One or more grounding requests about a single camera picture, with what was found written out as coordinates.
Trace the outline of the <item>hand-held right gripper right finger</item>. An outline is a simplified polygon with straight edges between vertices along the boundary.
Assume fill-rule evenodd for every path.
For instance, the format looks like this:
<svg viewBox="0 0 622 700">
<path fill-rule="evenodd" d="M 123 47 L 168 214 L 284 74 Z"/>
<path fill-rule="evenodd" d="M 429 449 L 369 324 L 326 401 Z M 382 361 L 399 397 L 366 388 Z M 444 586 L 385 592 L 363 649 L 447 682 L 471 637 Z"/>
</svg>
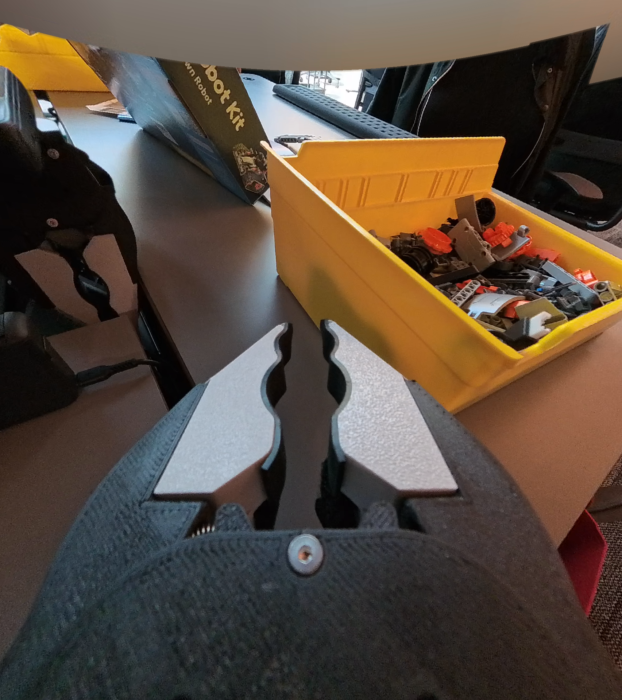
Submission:
<svg viewBox="0 0 622 700">
<path fill-rule="evenodd" d="M 455 495 L 456 480 L 402 373 L 333 320 L 322 320 L 321 334 L 338 404 L 316 500 L 322 526 L 354 528 L 375 503 Z"/>
</svg>

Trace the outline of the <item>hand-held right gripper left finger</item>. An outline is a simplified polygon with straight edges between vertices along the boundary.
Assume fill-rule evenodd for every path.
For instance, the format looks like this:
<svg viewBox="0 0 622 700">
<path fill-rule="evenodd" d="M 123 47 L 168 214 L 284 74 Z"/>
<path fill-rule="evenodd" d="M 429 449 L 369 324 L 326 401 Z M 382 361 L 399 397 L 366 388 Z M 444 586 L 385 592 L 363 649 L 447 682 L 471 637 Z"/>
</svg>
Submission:
<svg viewBox="0 0 622 700">
<path fill-rule="evenodd" d="M 256 529 L 273 529 L 286 478 L 281 423 L 293 328 L 282 323 L 206 383 L 154 497 L 241 505 Z"/>
</svg>

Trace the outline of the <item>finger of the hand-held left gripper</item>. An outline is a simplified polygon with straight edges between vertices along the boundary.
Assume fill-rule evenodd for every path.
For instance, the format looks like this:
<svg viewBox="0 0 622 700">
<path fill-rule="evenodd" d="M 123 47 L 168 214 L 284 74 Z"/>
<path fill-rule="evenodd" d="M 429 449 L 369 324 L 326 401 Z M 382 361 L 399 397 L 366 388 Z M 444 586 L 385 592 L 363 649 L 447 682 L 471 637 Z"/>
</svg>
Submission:
<svg viewBox="0 0 622 700">
<path fill-rule="evenodd" d="M 93 237 L 85 250 L 89 268 L 96 272 L 109 290 L 109 302 L 119 315 L 135 319 L 138 310 L 136 284 L 132 282 L 115 236 Z"/>
<path fill-rule="evenodd" d="M 58 254 L 34 249 L 17 254 L 15 259 L 58 310 L 88 325 L 96 323 L 96 310 L 79 296 L 73 271 Z"/>
</svg>

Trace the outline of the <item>grey desk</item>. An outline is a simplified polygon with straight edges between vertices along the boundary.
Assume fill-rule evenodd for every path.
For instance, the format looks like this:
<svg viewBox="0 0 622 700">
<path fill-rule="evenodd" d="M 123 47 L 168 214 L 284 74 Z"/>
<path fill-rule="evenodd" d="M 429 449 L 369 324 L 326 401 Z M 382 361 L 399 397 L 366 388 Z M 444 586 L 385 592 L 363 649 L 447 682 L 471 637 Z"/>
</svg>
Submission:
<svg viewBox="0 0 622 700">
<path fill-rule="evenodd" d="M 293 324 L 278 404 L 287 478 L 277 526 L 317 527 L 335 408 L 321 336 L 275 265 L 270 210 L 246 205 L 135 125 L 97 116 L 96 92 L 51 92 L 75 145 L 113 178 L 144 287 L 193 381 L 271 327 Z M 456 416 L 515 478 L 559 544 L 622 453 L 622 320 Z"/>
<path fill-rule="evenodd" d="M 164 413 L 149 369 L 138 367 L 0 432 L 0 659 L 89 495 Z"/>
</svg>

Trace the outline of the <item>yellow plastic bin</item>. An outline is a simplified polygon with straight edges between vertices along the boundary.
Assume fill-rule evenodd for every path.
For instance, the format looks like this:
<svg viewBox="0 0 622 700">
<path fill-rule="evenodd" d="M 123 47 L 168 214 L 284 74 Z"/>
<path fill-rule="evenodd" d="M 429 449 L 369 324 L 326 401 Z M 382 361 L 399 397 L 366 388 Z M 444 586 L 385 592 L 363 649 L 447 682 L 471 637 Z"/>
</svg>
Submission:
<svg viewBox="0 0 622 700">
<path fill-rule="evenodd" d="M 9 24 L 0 26 L 0 66 L 9 69 L 28 90 L 108 91 L 67 40 L 27 34 Z"/>
<path fill-rule="evenodd" d="M 277 271 L 317 324 L 337 321 L 458 412 L 599 335 L 622 319 L 622 298 L 518 352 L 412 271 L 387 238 L 446 222 L 455 199 L 494 200 L 501 221 L 528 225 L 561 266 L 622 286 L 622 260 L 491 191 L 502 137 L 308 141 L 267 150 Z"/>
</svg>

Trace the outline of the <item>black and grey box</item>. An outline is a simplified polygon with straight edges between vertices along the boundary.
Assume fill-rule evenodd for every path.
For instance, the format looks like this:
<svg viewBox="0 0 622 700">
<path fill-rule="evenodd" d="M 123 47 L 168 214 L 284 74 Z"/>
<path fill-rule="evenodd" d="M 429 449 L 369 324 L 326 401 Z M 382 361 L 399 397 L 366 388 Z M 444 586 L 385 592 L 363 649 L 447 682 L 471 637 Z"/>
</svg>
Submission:
<svg viewBox="0 0 622 700">
<path fill-rule="evenodd" d="M 0 314 L 0 430 L 66 407 L 115 374 L 156 364 L 131 359 L 75 373 L 25 314 Z"/>
</svg>

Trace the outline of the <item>white instruction booklet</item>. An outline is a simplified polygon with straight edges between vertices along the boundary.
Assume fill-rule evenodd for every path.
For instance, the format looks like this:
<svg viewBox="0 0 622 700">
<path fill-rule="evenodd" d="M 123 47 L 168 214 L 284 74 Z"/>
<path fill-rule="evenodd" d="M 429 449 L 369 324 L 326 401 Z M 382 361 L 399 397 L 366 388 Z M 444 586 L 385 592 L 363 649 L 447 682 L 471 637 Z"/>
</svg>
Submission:
<svg viewBox="0 0 622 700">
<path fill-rule="evenodd" d="M 126 110 L 124 105 L 117 100 L 107 100 L 102 101 L 97 104 L 87 105 L 87 109 L 99 116 L 107 116 L 109 118 L 115 118 L 120 121 L 134 123 L 134 119 L 131 117 L 130 113 Z"/>
</svg>

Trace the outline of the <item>dark blue cardboard box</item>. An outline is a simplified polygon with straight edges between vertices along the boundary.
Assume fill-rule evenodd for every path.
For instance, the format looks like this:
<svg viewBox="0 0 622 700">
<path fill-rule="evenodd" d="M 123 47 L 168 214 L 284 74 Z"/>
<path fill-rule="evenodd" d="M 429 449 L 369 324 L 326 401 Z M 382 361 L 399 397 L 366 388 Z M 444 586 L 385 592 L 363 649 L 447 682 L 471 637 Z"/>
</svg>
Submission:
<svg viewBox="0 0 622 700">
<path fill-rule="evenodd" d="M 245 202 L 264 194 L 269 139 L 235 68 L 71 45 L 139 127 Z"/>
</svg>

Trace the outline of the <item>pile of toy building bricks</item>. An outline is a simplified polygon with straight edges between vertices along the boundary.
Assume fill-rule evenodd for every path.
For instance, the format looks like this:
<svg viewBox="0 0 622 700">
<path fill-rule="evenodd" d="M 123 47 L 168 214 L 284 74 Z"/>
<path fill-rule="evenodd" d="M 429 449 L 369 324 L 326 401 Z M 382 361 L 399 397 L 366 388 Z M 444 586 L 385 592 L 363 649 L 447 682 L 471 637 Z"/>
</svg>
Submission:
<svg viewBox="0 0 622 700">
<path fill-rule="evenodd" d="M 620 284 L 558 265 L 560 253 L 534 246 L 528 225 L 499 221 L 493 199 L 469 195 L 455 206 L 456 217 L 438 228 L 369 234 L 510 348 L 622 298 Z"/>
</svg>

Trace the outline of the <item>red object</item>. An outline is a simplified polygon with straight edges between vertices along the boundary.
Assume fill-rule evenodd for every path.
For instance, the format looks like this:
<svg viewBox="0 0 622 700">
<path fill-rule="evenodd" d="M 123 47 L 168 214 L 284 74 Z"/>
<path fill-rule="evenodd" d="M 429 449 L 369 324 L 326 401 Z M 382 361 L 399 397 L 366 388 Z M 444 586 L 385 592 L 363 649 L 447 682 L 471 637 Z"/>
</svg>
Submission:
<svg viewBox="0 0 622 700">
<path fill-rule="evenodd" d="M 585 614 L 590 615 L 608 543 L 594 517 L 584 510 L 563 539 L 558 552 Z"/>
</svg>

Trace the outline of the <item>black perforated strip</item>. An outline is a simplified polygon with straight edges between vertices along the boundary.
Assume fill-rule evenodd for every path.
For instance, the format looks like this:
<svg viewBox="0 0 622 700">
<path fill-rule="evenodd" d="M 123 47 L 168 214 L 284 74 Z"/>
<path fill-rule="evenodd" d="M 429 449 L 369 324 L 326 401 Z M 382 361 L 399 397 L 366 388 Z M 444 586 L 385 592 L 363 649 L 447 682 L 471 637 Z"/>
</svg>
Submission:
<svg viewBox="0 0 622 700">
<path fill-rule="evenodd" d="M 414 134 L 301 85 L 274 85 L 275 95 L 358 139 L 414 139 Z"/>
</svg>

